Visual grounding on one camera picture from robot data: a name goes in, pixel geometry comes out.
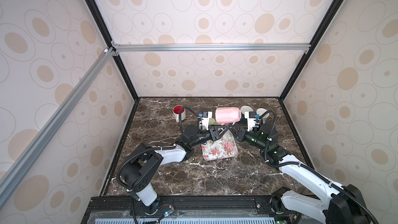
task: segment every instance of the wallpaper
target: wallpaper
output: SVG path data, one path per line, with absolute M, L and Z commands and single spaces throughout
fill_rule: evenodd
M 83 0 L 0 0 L 0 178 L 104 47 Z
M 309 42 L 333 0 L 96 0 L 119 44 Z
M 133 100 L 107 62 L 0 211 L 0 224 L 80 224 L 98 196 Z
M 139 96 L 278 97 L 304 51 L 121 52 Z
M 316 169 L 398 223 L 398 0 L 346 0 L 285 99 Z

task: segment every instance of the dark brown marble surface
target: dark brown marble surface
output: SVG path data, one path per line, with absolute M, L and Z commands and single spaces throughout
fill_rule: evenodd
M 172 108 L 185 105 L 195 112 L 212 111 L 217 107 L 241 107 L 275 110 L 279 143 L 301 161 L 304 158 L 277 99 L 267 98 L 142 98 L 132 122 L 120 163 L 143 141 L 153 146 L 172 144 L 180 135 Z M 196 124 L 189 111 L 183 125 Z M 186 162 L 160 167 L 151 183 L 158 195 L 270 195 L 278 188 L 289 187 L 297 193 L 310 194 L 304 186 L 286 174 L 267 166 L 259 150 L 246 142 L 236 142 L 237 157 L 205 161 L 200 146 Z M 127 195 L 117 184 L 115 174 L 105 195 Z

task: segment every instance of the floral pattern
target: floral pattern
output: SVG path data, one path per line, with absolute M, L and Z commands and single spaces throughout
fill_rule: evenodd
M 207 144 L 202 144 L 202 153 L 206 161 L 235 157 L 238 155 L 234 136 L 230 131 L 227 131 L 221 139 L 213 142 L 208 141 Z

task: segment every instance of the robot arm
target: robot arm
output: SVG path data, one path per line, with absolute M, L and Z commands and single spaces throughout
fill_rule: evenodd
M 366 209 L 361 192 L 356 187 L 352 185 L 344 187 L 340 183 L 331 181 L 303 164 L 277 144 L 278 133 L 274 129 L 275 119 L 273 125 L 263 124 L 261 117 L 250 112 L 245 113 L 248 119 L 247 127 L 240 125 L 209 126 L 208 118 L 210 118 L 211 112 L 209 113 L 206 112 L 205 116 L 201 116 L 203 130 L 199 131 L 196 126 L 188 125 L 172 147 L 151 147 L 143 142 L 132 153 L 139 156 L 136 155 L 135 159 L 126 159 L 122 163 L 118 170 L 120 171 L 119 175 L 126 182 L 125 185 L 129 187 L 128 191 L 132 197 L 142 201 L 146 213 L 152 214 L 158 208 L 159 198 L 150 181 L 159 166 L 188 160 L 194 153 L 194 146 L 205 144 L 209 140 L 216 141 L 230 130 L 237 141 L 248 142 L 266 153 L 267 165 L 278 168 L 281 172 L 293 177 L 319 198 L 303 196 L 289 188 L 282 187 L 271 195 L 272 209 L 277 214 L 288 209 L 303 213 L 324 224 L 369 224 L 371 220 L 374 224 L 378 224 Z

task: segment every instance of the black cable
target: black cable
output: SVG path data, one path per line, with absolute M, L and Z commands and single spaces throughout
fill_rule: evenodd
M 297 224 L 301 219 L 302 213 L 296 212 L 296 219 L 292 221 L 290 224 Z
M 268 144 L 269 144 L 269 140 L 266 141 L 266 147 L 264 149 L 263 152 L 263 157 L 264 159 L 267 161 L 266 158 L 266 153 L 265 151 L 268 150 Z M 330 181 L 325 178 L 324 176 L 322 176 L 320 173 L 318 173 L 317 171 L 315 171 L 313 168 L 305 165 L 305 164 L 300 164 L 299 162 L 294 162 L 294 161 L 290 161 L 290 162 L 284 162 L 284 163 L 280 163 L 278 165 L 273 165 L 270 164 L 269 162 L 266 162 L 266 164 L 270 167 L 273 168 L 279 168 L 282 166 L 286 166 L 286 165 L 300 165 L 301 167 L 303 167 L 304 169 L 310 171 L 311 173 L 313 173 L 314 175 L 316 175 L 317 177 L 319 177 L 322 181 L 324 181 L 327 184 L 330 184 Z M 373 224 L 379 224 L 379 222 L 376 220 L 375 216 L 369 211 L 369 209 L 367 209 L 360 201 L 358 201 L 355 197 L 353 197 L 351 194 L 349 194 L 348 192 L 344 191 L 344 189 L 338 187 L 337 185 L 331 183 L 330 186 L 334 189 L 336 189 L 337 191 L 339 191 L 340 193 L 344 194 L 345 196 L 347 196 L 348 198 L 350 198 L 353 202 L 355 202 L 364 212 L 365 214 L 371 219 L 371 221 L 373 222 Z
M 275 126 L 276 126 L 276 121 L 277 121 L 277 117 L 276 117 L 276 113 L 272 110 L 268 110 L 265 113 L 263 113 L 260 117 L 258 117 L 259 120 L 261 120 L 264 116 L 266 116 L 267 114 L 272 113 L 272 117 L 273 117 L 273 121 L 272 121 L 272 126 L 271 126 L 271 130 L 269 131 L 268 137 L 267 139 L 269 139 L 269 137 L 271 136 L 271 133 L 274 131 Z
M 178 112 L 178 120 L 179 120 L 179 122 L 180 122 L 180 132 L 181 132 L 181 134 L 182 134 L 183 131 L 184 131 L 184 130 L 182 129 L 182 120 L 181 120 L 181 113 L 182 113 L 182 110 L 184 110 L 184 109 L 189 110 L 189 111 L 192 112 L 196 117 L 198 117 L 198 115 L 196 114 L 196 112 L 194 112 L 191 108 L 182 106 L 182 107 L 180 108 L 180 111 Z
M 145 150 L 143 150 L 143 151 L 141 151 L 141 152 L 138 152 L 138 153 L 135 153 L 135 154 L 130 154 L 130 155 L 122 162 L 122 164 L 120 165 L 119 169 L 117 170 L 117 173 L 116 173 L 116 181 L 117 181 L 117 183 L 118 183 L 119 185 L 121 185 L 122 187 L 125 187 L 125 188 L 127 188 L 128 190 L 131 190 L 130 186 L 128 186 L 126 183 L 122 182 L 122 180 L 120 179 L 120 174 L 122 173 L 123 168 L 126 166 L 126 164 L 127 164 L 128 162 L 130 162 L 131 160 L 135 159 L 136 157 L 138 157 L 138 156 L 140 156 L 140 155 L 142 155 L 142 154 L 145 154 L 145 153 L 147 153 L 147 152 L 150 152 L 150 151 L 155 151 L 155 150 L 172 150 L 172 149 L 175 149 L 175 148 L 176 148 L 175 146 L 149 147 L 149 148 L 146 148 Z
M 134 219 L 135 224 L 138 224 L 137 217 L 135 216 L 134 198 L 133 197 L 131 197 L 131 211 L 132 211 L 132 218 Z

